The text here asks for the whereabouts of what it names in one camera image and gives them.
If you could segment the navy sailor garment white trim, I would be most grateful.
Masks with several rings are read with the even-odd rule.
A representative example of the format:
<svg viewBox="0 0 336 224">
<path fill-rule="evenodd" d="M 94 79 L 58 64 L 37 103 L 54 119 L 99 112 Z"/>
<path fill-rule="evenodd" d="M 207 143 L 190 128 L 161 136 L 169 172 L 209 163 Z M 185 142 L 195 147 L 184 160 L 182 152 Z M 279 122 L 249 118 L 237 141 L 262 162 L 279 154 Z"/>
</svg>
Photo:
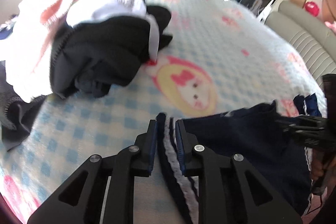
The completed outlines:
<svg viewBox="0 0 336 224">
<path fill-rule="evenodd" d="M 312 151 L 285 137 L 275 121 L 276 102 L 261 103 L 212 116 L 184 119 L 188 133 L 219 155 L 243 155 L 285 198 L 299 215 L 311 204 Z M 198 178 L 182 175 L 175 144 L 175 119 L 157 115 L 161 171 L 186 223 L 198 223 Z"/>
</svg>

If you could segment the black and white clothes pile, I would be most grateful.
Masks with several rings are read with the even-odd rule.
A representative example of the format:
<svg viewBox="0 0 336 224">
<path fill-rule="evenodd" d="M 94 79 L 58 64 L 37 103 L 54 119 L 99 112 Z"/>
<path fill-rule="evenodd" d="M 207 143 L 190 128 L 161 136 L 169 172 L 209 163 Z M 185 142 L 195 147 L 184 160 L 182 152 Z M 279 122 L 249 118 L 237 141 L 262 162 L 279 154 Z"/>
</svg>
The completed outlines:
<svg viewBox="0 0 336 224">
<path fill-rule="evenodd" d="M 169 45 L 171 12 L 145 0 L 22 0 L 1 38 L 1 142 L 30 135 L 47 96 L 100 98 Z"/>
</svg>

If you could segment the beige padded headboard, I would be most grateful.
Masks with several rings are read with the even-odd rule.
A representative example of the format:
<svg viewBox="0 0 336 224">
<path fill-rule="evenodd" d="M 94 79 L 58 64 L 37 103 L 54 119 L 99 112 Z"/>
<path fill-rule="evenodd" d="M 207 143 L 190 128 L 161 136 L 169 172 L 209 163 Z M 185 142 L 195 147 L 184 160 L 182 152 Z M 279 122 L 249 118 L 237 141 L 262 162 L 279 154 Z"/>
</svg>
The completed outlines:
<svg viewBox="0 0 336 224">
<path fill-rule="evenodd" d="M 264 24 L 294 47 L 322 88 L 322 76 L 335 73 L 335 33 L 289 0 L 275 0 Z"/>
</svg>

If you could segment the blue checkered cartoon blanket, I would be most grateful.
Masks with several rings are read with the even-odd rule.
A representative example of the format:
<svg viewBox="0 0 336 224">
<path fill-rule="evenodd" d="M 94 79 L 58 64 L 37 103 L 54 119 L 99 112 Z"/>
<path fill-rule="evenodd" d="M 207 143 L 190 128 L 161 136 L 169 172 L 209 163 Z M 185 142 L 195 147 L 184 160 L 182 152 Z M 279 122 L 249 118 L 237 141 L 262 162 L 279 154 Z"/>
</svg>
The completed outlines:
<svg viewBox="0 0 336 224">
<path fill-rule="evenodd" d="M 281 114 L 294 116 L 299 94 L 315 94 L 326 111 L 322 88 L 299 53 L 242 5 L 147 1 L 172 14 L 173 40 L 157 63 L 102 98 L 48 96 L 30 136 L 11 151 L 1 149 L 1 194 L 22 223 L 90 155 L 132 145 L 160 112 L 203 117 L 277 101 Z"/>
</svg>

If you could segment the red plush toy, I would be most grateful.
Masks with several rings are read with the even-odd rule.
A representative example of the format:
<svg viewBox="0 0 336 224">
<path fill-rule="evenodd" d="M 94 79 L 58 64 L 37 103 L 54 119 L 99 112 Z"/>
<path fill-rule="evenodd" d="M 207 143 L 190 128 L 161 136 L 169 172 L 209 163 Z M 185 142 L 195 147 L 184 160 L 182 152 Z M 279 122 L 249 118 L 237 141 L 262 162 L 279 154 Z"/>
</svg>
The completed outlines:
<svg viewBox="0 0 336 224">
<path fill-rule="evenodd" d="M 304 5 L 304 9 L 314 17 L 317 17 L 319 15 L 319 6 L 313 1 L 306 2 Z"/>
</svg>

